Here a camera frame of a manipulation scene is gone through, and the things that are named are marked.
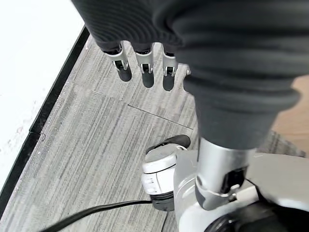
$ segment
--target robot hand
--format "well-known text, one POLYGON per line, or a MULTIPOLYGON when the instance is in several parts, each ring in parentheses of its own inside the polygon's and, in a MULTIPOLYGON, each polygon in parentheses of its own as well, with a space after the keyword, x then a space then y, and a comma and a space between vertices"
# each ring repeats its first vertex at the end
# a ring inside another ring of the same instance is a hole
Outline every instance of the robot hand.
MULTIPOLYGON (((189 65, 184 88, 195 97, 201 137, 190 188, 194 194, 189 194, 197 208, 189 209, 206 216, 231 205, 246 184, 250 158, 278 113, 299 99, 291 88, 294 78, 309 73, 309 2, 73 0, 73 4, 122 80, 131 79, 124 40, 136 52, 146 87, 154 84, 154 42, 164 47, 165 90, 172 89, 178 62, 189 65)), ((194 215, 186 212, 188 218, 194 215)))

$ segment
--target gray striped carpet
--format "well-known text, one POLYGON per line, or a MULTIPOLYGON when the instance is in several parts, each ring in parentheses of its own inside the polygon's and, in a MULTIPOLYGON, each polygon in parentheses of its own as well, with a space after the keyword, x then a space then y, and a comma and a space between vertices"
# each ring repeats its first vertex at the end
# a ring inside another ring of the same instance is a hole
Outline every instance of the gray striped carpet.
MULTIPOLYGON (((185 67, 172 92, 162 88, 161 52, 155 47, 155 86, 143 87, 133 50, 133 78, 123 83, 89 38, 59 96, 0 221, 1 232, 36 232, 98 204, 149 199, 140 183, 144 151, 187 134, 197 147, 194 99, 184 92, 185 67)), ((272 132, 263 152, 304 156, 272 132)), ((96 213, 64 232, 159 232, 165 213, 150 205, 96 213)), ((176 231, 174 214, 165 231, 176 231)))

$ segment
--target black baseboard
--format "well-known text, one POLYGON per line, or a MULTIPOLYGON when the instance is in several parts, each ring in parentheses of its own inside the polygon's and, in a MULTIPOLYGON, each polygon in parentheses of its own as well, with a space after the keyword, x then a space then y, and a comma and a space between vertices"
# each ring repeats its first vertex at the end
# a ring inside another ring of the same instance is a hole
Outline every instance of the black baseboard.
POLYGON ((87 39, 89 37, 89 32, 86 27, 83 28, 78 39, 76 40, 72 50, 70 51, 64 65, 62 66, 51 90, 49 91, 37 117, 35 118, 32 126, 30 127, 29 134, 17 156, 17 159, 11 169, 11 172, 6 179, 6 182, 3 186, 3 189, 0 194, 0 219, 3 215, 5 207, 11 197, 12 192, 18 182, 18 179, 29 160, 34 147, 36 146, 40 136, 41 131, 51 113, 55 102, 59 94, 62 91, 62 88, 67 81, 72 68, 78 59, 87 39))

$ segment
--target black cable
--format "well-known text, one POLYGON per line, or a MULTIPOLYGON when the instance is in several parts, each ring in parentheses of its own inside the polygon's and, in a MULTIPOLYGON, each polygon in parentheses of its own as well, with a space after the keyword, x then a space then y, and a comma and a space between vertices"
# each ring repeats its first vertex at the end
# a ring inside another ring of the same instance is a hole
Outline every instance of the black cable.
POLYGON ((69 226, 70 224, 90 215, 94 214, 97 212, 102 212, 110 209, 116 209, 128 205, 135 205, 135 204, 151 204, 152 201, 143 201, 143 200, 138 200, 138 201, 128 201, 128 202, 119 202, 119 203, 113 203, 113 204, 106 204, 106 205, 98 205, 91 207, 89 209, 85 209, 81 212, 78 212, 76 214, 73 214, 72 216, 69 216, 65 219, 63 219, 60 222, 57 222, 56 224, 52 225, 51 227, 48 227, 41 232, 57 232, 62 230, 63 228, 69 226))
POLYGON ((166 221, 168 219, 168 216, 169 216, 169 211, 167 211, 167 213, 166 213, 166 216, 165 216, 165 219, 164 219, 164 222, 163 222, 163 225, 162 225, 161 232, 163 232, 163 230, 164 230, 164 226, 165 226, 165 223, 166 223, 166 221))

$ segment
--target white wall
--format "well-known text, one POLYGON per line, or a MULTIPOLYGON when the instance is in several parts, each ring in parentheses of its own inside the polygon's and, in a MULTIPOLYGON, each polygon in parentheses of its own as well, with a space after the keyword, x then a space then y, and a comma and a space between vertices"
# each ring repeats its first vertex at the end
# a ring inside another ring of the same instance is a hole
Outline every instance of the white wall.
POLYGON ((0 191, 83 28, 70 0, 0 4, 0 191))

